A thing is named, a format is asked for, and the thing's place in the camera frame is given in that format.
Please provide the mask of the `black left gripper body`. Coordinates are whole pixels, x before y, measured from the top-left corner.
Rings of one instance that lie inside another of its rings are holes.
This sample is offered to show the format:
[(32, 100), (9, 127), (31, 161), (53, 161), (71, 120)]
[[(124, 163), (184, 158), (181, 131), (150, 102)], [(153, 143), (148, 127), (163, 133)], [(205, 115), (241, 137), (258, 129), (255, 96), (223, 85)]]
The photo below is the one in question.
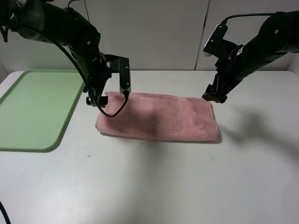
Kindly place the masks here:
[(93, 91), (103, 92), (106, 82), (111, 78), (112, 73), (119, 72), (119, 58), (111, 54), (83, 54), (84, 74), (88, 84), (83, 92), (86, 93), (87, 86)]

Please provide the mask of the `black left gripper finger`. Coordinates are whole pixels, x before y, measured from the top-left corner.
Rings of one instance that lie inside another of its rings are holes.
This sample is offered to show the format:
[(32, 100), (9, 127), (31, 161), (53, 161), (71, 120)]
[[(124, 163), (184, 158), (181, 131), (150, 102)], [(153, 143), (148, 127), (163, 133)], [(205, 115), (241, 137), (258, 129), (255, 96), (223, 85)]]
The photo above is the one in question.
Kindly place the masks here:
[(97, 92), (97, 104), (98, 105), (107, 105), (108, 104), (108, 96), (102, 96), (102, 92)]
[(97, 99), (97, 92), (93, 91), (90, 93), (87, 91), (88, 96), (86, 97), (86, 104), (92, 107), (97, 107), (96, 99)]

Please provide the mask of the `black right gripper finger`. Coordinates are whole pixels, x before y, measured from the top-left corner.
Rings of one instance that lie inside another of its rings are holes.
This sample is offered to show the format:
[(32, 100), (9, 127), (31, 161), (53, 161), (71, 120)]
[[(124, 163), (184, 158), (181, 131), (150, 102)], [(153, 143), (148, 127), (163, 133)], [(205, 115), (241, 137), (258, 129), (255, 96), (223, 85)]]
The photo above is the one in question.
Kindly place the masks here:
[(227, 90), (217, 90), (214, 93), (214, 102), (216, 103), (224, 103), (227, 100)]
[(211, 84), (209, 84), (206, 88), (206, 91), (203, 93), (202, 98), (205, 101), (214, 101), (213, 86)]

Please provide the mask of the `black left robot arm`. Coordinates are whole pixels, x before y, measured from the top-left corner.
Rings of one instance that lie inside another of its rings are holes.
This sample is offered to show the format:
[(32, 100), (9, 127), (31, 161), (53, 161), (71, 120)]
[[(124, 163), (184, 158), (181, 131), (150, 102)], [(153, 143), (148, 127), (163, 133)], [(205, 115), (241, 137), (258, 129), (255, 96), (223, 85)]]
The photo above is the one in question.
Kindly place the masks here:
[(100, 33), (80, 13), (71, 7), (54, 6), (49, 0), (2, 0), (0, 32), (5, 42), (9, 30), (28, 40), (68, 47), (71, 61), (85, 83), (87, 104), (108, 104), (108, 97), (102, 93), (112, 71), (99, 50)]

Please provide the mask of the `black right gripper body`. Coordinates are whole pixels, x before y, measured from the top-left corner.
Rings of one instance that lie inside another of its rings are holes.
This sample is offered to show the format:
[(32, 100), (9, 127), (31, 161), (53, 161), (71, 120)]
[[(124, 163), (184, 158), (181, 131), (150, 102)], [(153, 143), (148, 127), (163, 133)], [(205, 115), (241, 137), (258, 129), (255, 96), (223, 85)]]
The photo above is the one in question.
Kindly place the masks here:
[(210, 90), (212, 96), (226, 96), (241, 81), (237, 78), (236, 58), (244, 45), (219, 44), (211, 48), (211, 54), (218, 58), (216, 75)]

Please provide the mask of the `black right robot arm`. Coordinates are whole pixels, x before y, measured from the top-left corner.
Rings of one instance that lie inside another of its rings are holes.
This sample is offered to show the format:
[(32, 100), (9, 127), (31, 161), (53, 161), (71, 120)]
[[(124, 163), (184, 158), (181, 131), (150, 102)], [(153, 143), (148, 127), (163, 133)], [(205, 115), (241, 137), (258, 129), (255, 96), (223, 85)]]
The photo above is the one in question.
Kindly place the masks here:
[(223, 38), (230, 17), (215, 27), (203, 51), (218, 58), (215, 64), (217, 73), (202, 96), (204, 100), (224, 103), (227, 94), (245, 77), (287, 53), (299, 51), (298, 11), (266, 13), (266, 16), (268, 19), (258, 34), (245, 45)]

